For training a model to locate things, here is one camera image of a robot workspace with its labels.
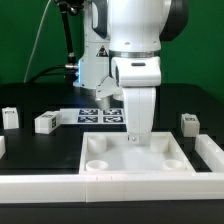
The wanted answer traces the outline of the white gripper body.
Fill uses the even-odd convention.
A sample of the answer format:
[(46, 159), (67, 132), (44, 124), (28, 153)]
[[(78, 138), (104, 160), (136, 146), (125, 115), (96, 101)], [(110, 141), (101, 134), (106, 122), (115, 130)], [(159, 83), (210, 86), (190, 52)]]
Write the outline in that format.
[(128, 135), (149, 136), (155, 111), (156, 86), (161, 84), (160, 58), (114, 57), (111, 72), (122, 91)]

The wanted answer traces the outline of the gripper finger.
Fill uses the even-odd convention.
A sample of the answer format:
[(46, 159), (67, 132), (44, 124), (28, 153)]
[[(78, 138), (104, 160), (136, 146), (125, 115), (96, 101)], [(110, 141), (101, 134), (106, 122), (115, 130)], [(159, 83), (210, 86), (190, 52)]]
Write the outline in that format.
[(133, 145), (146, 145), (148, 142), (148, 135), (129, 134), (128, 141)]

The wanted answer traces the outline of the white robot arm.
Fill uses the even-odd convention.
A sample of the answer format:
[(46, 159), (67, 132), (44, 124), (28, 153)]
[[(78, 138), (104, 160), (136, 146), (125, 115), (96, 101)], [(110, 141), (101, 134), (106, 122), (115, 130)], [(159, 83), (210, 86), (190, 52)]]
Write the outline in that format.
[(151, 140), (160, 50), (188, 22), (187, 0), (84, 0), (84, 54), (74, 86), (102, 110), (123, 103), (127, 138)]

